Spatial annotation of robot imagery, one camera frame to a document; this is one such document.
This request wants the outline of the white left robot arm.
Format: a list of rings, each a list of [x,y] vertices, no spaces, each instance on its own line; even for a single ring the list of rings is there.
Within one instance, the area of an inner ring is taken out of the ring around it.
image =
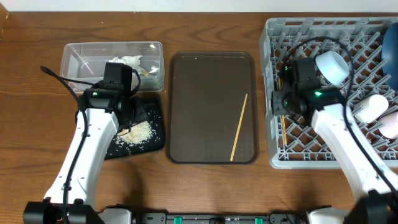
[[[123,63],[108,62],[103,80],[92,84],[78,104],[76,129],[62,168],[43,201],[28,202],[24,223],[134,223],[132,210],[115,205],[94,209],[98,178],[112,139],[145,122],[147,113],[132,87],[138,72]]]

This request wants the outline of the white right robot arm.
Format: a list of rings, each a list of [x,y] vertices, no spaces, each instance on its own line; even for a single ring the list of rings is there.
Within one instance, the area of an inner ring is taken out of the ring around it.
[[[351,187],[355,206],[307,212],[308,223],[397,223],[397,174],[376,154],[335,87],[322,87],[312,59],[284,63],[282,105],[327,144]]]

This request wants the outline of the dark blue plate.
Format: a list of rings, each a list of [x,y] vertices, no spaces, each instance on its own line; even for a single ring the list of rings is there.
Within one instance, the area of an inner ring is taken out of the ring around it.
[[[384,75],[390,75],[387,84],[397,91],[397,23],[389,26],[382,41],[382,59],[386,64],[382,67]]]

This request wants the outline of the wooden chopstick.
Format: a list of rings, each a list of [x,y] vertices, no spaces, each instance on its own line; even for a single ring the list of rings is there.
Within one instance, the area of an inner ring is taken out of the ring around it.
[[[278,85],[279,85],[279,90],[282,90],[282,80],[280,78],[278,78]],[[281,115],[281,122],[282,122],[282,134],[283,134],[284,146],[287,146],[287,135],[286,135],[284,115]]]
[[[238,143],[239,133],[240,133],[240,130],[241,130],[241,124],[242,124],[242,121],[243,121],[244,112],[245,112],[245,108],[246,108],[247,98],[248,98],[248,94],[246,93],[244,101],[243,101],[243,106],[242,106],[242,109],[241,109],[241,113],[240,113],[240,116],[239,116],[238,127],[237,127],[235,138],[234,138],[233,148],[231,150],[231,155],[230,155],[230,158],[229,158],[230,162],[233,162],[233,160],[234,160],[234,155],[235,155],[235,152],[236,152],[236,146],[237,146],[237,143]]]

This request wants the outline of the pink cup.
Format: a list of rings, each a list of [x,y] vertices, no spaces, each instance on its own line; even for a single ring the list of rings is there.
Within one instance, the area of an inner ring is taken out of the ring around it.
[[[379,128],[380,133],[389,138],[396,139],[398,135],[397,112],[384,116],[379,120],[382,127]]]

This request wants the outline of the cream white cup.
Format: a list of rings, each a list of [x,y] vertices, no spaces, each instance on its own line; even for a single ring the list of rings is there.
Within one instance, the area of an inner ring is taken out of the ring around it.
[[[371,95],[357,103],[354,110],[357,111],[355,118],[361,123],[371,123],[385,112],[389,107],[386,97],[382,95]]]

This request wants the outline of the light blue small bowl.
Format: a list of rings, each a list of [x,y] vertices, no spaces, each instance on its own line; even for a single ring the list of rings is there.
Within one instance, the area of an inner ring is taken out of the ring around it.
[[[340,85],[349,75],[348,64],[334,51],[317,56],[315,63],[322,75],[333,85]]]

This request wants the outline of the pile of rice grains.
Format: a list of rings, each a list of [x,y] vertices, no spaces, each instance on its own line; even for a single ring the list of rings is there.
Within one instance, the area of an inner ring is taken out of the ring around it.
[[[114,140],[116,152],[120,152],[121,155],[141,154],[162,148],[157,130],[148,121],[133,126],[131,129],[123,129]]]

